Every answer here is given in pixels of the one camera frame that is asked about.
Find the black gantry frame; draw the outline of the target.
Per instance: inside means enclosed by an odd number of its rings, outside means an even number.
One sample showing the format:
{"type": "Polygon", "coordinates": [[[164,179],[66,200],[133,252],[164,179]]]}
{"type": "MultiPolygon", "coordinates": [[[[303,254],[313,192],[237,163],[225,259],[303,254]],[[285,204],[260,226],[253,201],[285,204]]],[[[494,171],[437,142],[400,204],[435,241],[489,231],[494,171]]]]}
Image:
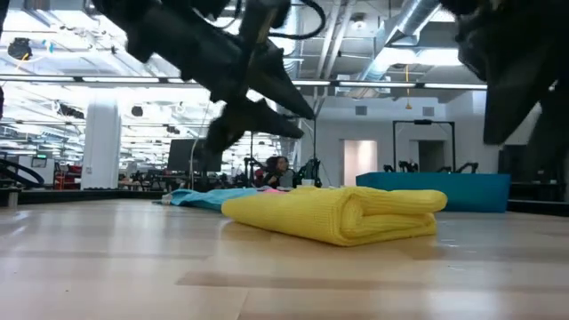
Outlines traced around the black gantry frame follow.
{"type": "Polygon", "coordinates": [[[451,128],[451,143],[452,143],[452,171],[456,171],[456,124],[454,121],[437,121],[429,119],[416,119],[416,120],[393,120],[392,121],[392,164],[395,166],[397,161],[397,125],[398,124],[413,124],[413,125],[432,125],[432,124],[448,124],[451,128]]]}
{"type": "Polygon", "coordinates": [[[312,147],[313,147],[312,176],[314,180],[313,185],[319,188],[321,182],[319,178],[319,160],[317,158],[317,119],[316,118],[314,118],[314,120],[312,121],[312,147]]]}

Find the black cabinet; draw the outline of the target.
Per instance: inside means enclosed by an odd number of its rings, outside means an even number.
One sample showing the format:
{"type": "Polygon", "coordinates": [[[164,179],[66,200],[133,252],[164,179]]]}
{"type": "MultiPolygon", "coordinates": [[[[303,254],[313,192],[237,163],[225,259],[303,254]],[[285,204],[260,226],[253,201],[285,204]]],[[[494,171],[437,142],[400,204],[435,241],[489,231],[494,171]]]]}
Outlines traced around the black cabinet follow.
{"type": "Polygon", "coordinates": [[[510,175],[509,199],[545,202],[565,200],[565,168],[560,161],[542,166],[531,178],[523,166],[526,145],[505,145],[499,152],[498,173],[510,175]]]}

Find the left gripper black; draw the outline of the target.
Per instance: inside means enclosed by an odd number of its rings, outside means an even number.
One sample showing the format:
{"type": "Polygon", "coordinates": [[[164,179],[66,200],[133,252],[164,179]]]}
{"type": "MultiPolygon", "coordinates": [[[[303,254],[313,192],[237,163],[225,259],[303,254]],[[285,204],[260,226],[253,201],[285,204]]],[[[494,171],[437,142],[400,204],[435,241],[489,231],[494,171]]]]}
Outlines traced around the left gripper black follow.
{"type": "MultiPolygon", "coordinates": [[[[244,99],[246,55],[238,36],[198,16],[186,0],[92,0],[95,8],[127,36],[126,51],[142,63],[157,54],[211,92],[211,100],[227,103],[210,122],[205,147],[220,154],[245,132],[300,139],[303,131],[289,116],[264,100],[244,99]]],[[[248,86],[295,115],[313,120],[315,113],[285,70],[284,50],[272,41],[257,44],[247,71],[248,86]]]]}

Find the light blue microfiber towel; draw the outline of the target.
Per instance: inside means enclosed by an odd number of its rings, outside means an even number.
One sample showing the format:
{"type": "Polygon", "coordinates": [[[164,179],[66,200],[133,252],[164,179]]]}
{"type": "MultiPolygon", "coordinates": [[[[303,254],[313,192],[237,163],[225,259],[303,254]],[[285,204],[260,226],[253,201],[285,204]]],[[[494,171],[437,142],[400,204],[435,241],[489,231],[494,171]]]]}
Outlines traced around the light blue microfiber towel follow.
{"type": "Polygon", "coordinates": [[[163,195],[159,200],[155,200],[154,204],[196,207],[221,212],[221,207],[226,201],[256,195],[257,193],[257,188],[213,189],[207,192],[179,188],[163,195]]]}

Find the person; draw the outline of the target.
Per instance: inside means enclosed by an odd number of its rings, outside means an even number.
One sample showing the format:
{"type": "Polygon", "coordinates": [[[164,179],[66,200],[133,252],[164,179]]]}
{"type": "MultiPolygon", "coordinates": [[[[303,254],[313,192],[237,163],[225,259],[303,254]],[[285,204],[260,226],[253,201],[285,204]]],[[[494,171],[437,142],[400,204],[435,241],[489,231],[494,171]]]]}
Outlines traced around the person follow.
{"type": "Polygon", "coordinates": [[[295,172],[285,156],[272,156],[266,161],[263,184],[272,188],[294,188],[295,172]]]}

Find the long light strip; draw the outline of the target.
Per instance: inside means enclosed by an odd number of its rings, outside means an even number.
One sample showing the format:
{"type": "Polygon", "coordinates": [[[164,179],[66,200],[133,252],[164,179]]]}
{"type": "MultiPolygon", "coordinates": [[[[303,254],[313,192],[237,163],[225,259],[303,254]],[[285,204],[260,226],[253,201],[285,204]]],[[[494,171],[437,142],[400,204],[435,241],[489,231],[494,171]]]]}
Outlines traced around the long light strip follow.
{"type": "MultiPolygon", "coordinates": [[[[11,75],[0,74],[0,83],[43,83],[43,84],[73,84],[86,86],[171,86],[198,87],[194,80],[183,82],[175,77],[146,77],[146,76],[49,76],[49,75],[11,75]]],[[[295,87],[339,87],[339,88],[373,88],[373,89],[418,89],[418,90],[456,90],[456,91],[485,91],[486,84],[443,84],[422,82],[365,82],[365,81],[326,81],[326,80],[293,80],[295,87]]]]}

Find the yellow microfiber towel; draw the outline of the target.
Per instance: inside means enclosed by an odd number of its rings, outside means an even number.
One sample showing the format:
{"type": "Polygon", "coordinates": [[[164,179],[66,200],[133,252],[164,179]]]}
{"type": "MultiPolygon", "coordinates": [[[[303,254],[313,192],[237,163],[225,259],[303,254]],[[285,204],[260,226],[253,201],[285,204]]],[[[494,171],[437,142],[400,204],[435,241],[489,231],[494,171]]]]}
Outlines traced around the yellow microfiber towel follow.
{"type": "Polygon", "coordinates": [[[348,247],[432,236],[435,214],[446,205],[437,190],[302,187],[230,199],[221,212],[248,226],[348,247]]]}

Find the dark blue bin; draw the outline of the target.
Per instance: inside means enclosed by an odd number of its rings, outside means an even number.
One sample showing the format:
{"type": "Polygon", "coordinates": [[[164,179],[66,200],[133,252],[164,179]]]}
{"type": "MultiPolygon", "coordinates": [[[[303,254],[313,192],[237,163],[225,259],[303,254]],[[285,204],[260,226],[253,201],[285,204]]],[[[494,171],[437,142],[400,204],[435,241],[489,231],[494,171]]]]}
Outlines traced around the dark blue bin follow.
{"type": "Polygon", "coordinates": [[[448,212],[505,212],[511,178],[502,173],[368,172],[359,187],[383,190],[438,190],[447,195],[448,212]]]}

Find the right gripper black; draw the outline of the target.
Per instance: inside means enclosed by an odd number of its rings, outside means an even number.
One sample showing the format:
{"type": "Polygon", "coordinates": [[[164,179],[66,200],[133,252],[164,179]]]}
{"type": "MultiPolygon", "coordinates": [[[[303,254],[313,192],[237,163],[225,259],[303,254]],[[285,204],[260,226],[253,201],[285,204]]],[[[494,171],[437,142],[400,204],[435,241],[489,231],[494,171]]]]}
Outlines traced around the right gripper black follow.
{"type": "Polygon", "coordinates": [[[533,180],[569,151],[569,83],[549,92],[569,42],[569,0],[439,3],[456,19],[459,61],[487,82],[484,143],[505,142],[544,96],[523,159],[523,178],[533,180]]]}

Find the black aluminium table frame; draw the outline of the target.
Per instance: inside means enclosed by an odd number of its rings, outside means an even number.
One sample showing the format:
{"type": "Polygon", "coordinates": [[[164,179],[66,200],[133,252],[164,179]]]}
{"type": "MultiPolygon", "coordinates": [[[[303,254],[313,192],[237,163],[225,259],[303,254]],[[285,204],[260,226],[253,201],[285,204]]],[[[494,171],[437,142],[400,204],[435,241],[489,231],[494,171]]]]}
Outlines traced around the black aluminium table frame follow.
{"type": "MultiPolygon", "coordinates": [[[[10,204],[51,204],[116,199],[158,200],[161,192],[127,190],[24,190],[0,188],[0,207],[10,204]]],[[[569,218],[569,203],[509,200],[509,212],[522,212],[569,218]]]]}

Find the white pillar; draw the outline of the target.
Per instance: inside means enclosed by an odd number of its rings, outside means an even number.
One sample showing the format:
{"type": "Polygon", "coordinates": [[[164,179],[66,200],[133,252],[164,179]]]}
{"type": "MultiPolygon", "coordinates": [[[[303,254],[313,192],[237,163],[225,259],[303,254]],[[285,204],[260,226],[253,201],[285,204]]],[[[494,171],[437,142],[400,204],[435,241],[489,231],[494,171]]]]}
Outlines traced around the white pillar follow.
{"type": "Polygon", "coordinates": [[[116,100],[93,97],[87,108],[81,189],[117,188],[121,129],[116,100]]]}

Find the black flat monitor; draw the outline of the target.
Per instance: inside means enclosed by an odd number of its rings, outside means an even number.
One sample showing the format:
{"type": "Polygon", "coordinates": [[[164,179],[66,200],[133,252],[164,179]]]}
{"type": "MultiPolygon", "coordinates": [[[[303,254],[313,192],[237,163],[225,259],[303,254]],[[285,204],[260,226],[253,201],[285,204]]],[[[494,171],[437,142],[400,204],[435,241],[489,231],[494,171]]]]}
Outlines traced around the black flat monitor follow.
{"type": "Polygon", "coordinates": [[[222,154],[213,154],[204,140],[172,140],[168,156],[167,170],[188,172],[220,172],[222,154]]]}

